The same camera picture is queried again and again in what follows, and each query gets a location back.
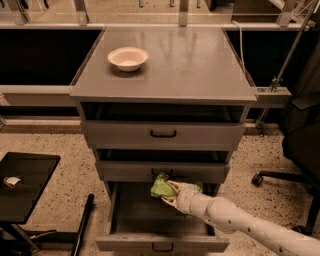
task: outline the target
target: chair wheel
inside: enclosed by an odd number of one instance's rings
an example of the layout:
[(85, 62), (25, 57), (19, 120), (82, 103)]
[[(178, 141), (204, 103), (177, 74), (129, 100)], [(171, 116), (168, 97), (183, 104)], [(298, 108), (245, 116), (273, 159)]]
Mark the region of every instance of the chair wheel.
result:
[(260, 176), (259, 174), (256, 174), (253, 176), (251, 183), (257, 187), (261, 185), (261, 182), (263, 181), (263, 177)]
[(292, 228), (293, 231), (296, 231), (300, 234), (304, 234), (306, 236), (311, 236), (312, 232), (306, 232), (306, 227), (305, 226), (295, 226)]

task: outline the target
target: black table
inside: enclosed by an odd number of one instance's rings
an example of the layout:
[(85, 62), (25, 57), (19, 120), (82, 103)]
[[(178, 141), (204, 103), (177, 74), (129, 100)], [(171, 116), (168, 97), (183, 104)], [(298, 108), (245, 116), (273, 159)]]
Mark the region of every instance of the black table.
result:
[(72, 255), (80, 250), (93, 205), (93, 194), (88, 196), (77, 233), (25, 231), (18, 225), (27, 223), (59, 161), (58, 155), (17, 152), (8, 152), (1, 160), (0, 177), (17, 177), (21, 181), (13, 188), (0, 183), (0, 256), (31, 255), (41, 249), (69, 249), (55, 247), (57, 243), (71, 244)]

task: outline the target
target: black panel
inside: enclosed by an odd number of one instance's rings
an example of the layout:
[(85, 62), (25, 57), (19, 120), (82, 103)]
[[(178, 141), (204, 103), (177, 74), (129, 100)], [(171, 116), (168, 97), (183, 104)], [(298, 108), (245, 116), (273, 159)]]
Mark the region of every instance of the black panel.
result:
[(0, 84), (69, 85), (99, 33), (0, 29)]
[[(259, 115), (261, 114), (262, 109), (261, 108), (251, 108), (249, 110), (249, 113), (247, 115), (247, 119), (257, 119)], [(266, 119), (264, 120), (265, 123), (279, 123), (281, 122), (281, 108), (271, 108), (269, 109), (268, 115), (266, 116)]]
[(82, 102), (87, 120), (238, 123), (243, 106)]
[[(227, 35), (240, 56), (239, 31), (227, 31)], [(273, 77), (278, 76), (296, 35), (294, 31), (243, 32), (245, 66), (257, 86), (269, 86)], [(319, 31), (309, 31), (302, 35), (283, 75), (282, 85), (290, 91), (305, 68), (318, 37)]]
[(216, 7), (233, 7), (235, 0), (205, 0), (210, 11)]
[(59, 161), (57, 155), (5, 155), (0, 162), (0, 176), (18, 177), (21, 182), (14, 188), (0, 183), (0, 222), (27, 222)]
[(182, 163), (225, 163), (227, 151), (97, 149), (100, 160)]
[(238, 22), (276, 22), (280, 9), (269, 0), (235, 0), (232, 20)]

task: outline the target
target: speckled floor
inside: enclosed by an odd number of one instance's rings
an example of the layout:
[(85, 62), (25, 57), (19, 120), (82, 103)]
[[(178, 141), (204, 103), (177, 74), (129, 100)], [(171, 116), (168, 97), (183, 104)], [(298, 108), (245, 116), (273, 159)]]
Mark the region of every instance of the speckled floor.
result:
[[(250, 183), (252, 176), (259, 170), (297, 172), (296, 167), (282, 156), (281, 133), (271, 129), (266, 134), (267, 136), (260, 137), (255, 129), (247, 131), (232, 157), (231, 171), (219, 194), (255, 216), (287, 228), (304, 224), (311, 198), (302, 185), (273, 179), (265, 179), (260, 188)], [(95, 237), (104, 234), (110, 201), (95, 169), (93, 154), (87, 147), (79, 126), (6, 126), (0, 131), (0, 157), (7, 151), (61, 156), (45, 192), (24, 226), (26, 229), (77, 231), (87, 196), (93, 193), (95, 206), (80, 255), (142, 255), (100, 252), (95, 244)], [(218, 235), (230, 239), (230, 245), (223, 255), (275, 255), (239, 232), (232, 235), (218, 232)], [(313, 236), (320, 239), (320, 220)], [(70, 255), (70, 252), (40, 251), (36, 255), (63, 256)]]

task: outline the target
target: metal pole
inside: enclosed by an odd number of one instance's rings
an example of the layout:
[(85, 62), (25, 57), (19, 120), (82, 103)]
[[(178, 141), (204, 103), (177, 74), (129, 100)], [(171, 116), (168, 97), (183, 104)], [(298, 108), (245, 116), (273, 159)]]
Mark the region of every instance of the metal pole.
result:
[(292, 46), (291, 46), (291, 49), (290, 49), (290, 51), (289, 51), (289, 53), (287, 55), (287, 58), (286, 58), (283, 66), (282, 66), (282, 68), (281, 68), (281, 70), (280, 70), (280, 72), (278, 74), (278, 77), (276, 77), (275, 79), (272, 80), (272, 83), (270, 85), (270, 91), (271, 92), (274, 92), (277, 89), (277, 86), (278, 86), (279, 82), (282, 79), (283, 73), (284, 73), (284, 71), (286, 70), (286, 68), (287, 68), (287, 66), (289, 64), (295, 49), (297, 48), (297, 45), (298, 45), (298, 43), (300, 41), (300, 38), (301, 38), (304, 30), (307, 27), (307, 24), (308, 24), (308, 22), (310, 20), (310, 17), (312, 15), (313, 11), (315, 10), (315, 7), (316, 7), (317, 3), (318, 3), (318, 1), (314, 0), (314, 3), (310, 6), (310, 9), (308, 10), (308, 13), (307, 13), (302, 25), (301, 25), (301, 28), (300, 28), (300, 30), (299, 30), (299, 32), (298, 32), (298, 34), (297, 34)]
[(79, 24), (81, 26), (87, 25), (90, 20), (84, 0), (74, 0), (74, 4), (76, 6)]
[(81, 249), (81, 244), (82, 244), (83, 237), (84, 237), (84, 233), (86, 232), (86, 227), (87, 227), (88, 220), (89, 220), (90, 211), (93, 206), (93, 200), (94, 200), (94, 194), (90, 194), (88, 196), (88, 199), (87, 199), (84, 211), (83, 211), (82, 219), (81, 219), (80, 226), (79, 226), (78, 233), (77, 233), (77, 239), (73, 245), (71, 256), (78, 256), (79, 255), (79, 252)]
[(189, 0), (180, 0), (179, 26), (186, 27), (188, 24)]
[[(292, 57), (295, 49), (297, 48), (297, 45), (298, 45), (298, 43), (299, 43), (299, 41), (300, 41), (300, 38), (301, 38), (301, 36), (302, 36), (305, 28), (307, 27), (307, 24), (308, 24), (308, 22), (309, 22), (309, 20), (310, 20), (310, 17), (311, 17), (311, 15), (312, 15), (312, 13), (314, 12), (317, 4), (318, 4), (318, 1), (315, 1), (315, 0), (314, 0), (313, 4), (310, 6), (310, 9), (308, 10), (308, 13), (307, 13), (307, 15), (306, 15), (306, 17), (305, 17), (305, 19), (304, 19), (304, 21), (303, 21), (303, 24), (301, 25), (301, 27), (300, 27), (300, 29), (299, 29), (299, 32), (298, 32), (298, 34), (297, 34), (297, 36), (296, 36), (296, 38), (295, 38), (295, 40), (294, 40), (294, 42), (293, 42), (293, 44), (292, 44), (292, 46), (291, 46), (291, 49), (290, 49), (290, 51), (289, 51), (289, 53), (288, 53), (288, 55), (287, 55), (287, 57), (286, 57), (286, 59), (285, 59), (285, 62), (284, 62), (283, 65), (282, 65), (282, 68), (281, 68), (278, 76), (275, 77), (275, 78), (272, 80), (272, 83), (271, 83), (271, 85), (270, 85), (269, 88), (268, 88), (268, 91), (269, 91), (269, 92), (274, 92), (274, 91), (276, 91), (279, 83), (282, 81), (283, 73), (284, 73), (284, 71), (286, 70), (286, 68), (287, 68), (287, 66), (288, 66), (288, 64), (289, 64), (289, 62), (290, 62), (290, 60), (291, 60), (291, 57)], [(259, 130), (259, 134), (260, 134), (261, 136), (263, 136), (262, 125), (263, 125), (264, 120), (265, 120), (265, 118), (267, 117), (268, 113), (269, 113), (269, 108), (264, 108), (264, 109), (262, 109), (261, 112), (260, 112), (260, 114), (259, 114), (259, 116), (258, 116), (258, 118), (257, 118), (257, 120), (256, 120), (256, 126), (257, 126), (257, 128), (258, 128), (258, 130)]]
[(24, 11), (18, 0), (7, 0), (10, 10), (15, 16), (17, 25), (24, 25), (29, 21), (29, 15)]

